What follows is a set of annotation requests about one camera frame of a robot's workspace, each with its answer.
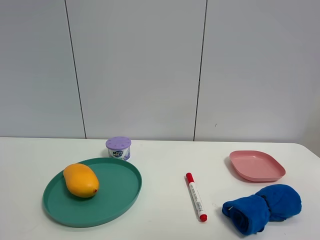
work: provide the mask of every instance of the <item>pink plate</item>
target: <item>pink plate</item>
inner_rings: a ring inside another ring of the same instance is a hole
[[[252,182],[274,182],[286,174],[280,163],[261,151],[233,151],[230,160],[237,173]]]

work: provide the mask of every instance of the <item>mango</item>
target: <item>mango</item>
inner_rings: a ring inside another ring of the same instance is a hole
[[[80,198],[90,198],[98,192],[99,180],[87,165],[74,163],[63,170],[65,184],[70,193]]]

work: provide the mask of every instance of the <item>small container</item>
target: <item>small container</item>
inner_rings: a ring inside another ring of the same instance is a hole
[[[110,158],[125,161],[130,158],[130,145],[131,140],[125,136],[116,136],[105,142]]]

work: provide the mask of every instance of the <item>blue towel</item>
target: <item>blue towel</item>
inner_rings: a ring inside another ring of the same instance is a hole
[[[284,221],[301,212],[301,198],[290,186],[275,184],[256,194],[223,204],[222,212],[244,235],[262,232],[271,222]]]

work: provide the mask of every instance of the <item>red marker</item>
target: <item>red marker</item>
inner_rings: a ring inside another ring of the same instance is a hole
[[[192,199],[195,205],[195,208],[198,212],[198,216],[201,220],[201,222],[205,222],[208,219],[207,214],[205,213],[203,204],[201,202],[200,196],[199,196],[199,192],[197,190],[194,178],[192,177],[192,174],[190,172],[188,172],[186,175],[186,179],[188,180],[189,183],[189,188],[192,194]]]

